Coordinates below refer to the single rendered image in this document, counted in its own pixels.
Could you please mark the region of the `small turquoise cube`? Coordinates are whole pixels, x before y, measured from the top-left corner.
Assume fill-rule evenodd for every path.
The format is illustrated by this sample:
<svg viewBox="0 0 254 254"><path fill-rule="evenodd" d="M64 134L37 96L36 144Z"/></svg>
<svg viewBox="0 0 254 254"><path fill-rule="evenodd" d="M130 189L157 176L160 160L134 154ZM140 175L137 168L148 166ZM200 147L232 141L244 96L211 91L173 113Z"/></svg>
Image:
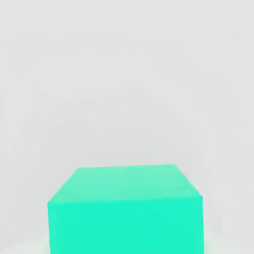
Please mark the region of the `small turquoise cube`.
<svg viewBox="0 0 254 254"><path fill-rule="evenodd" d="M47 208L50 254L204 254L203 198L174 164L79 168Z"/></svg>

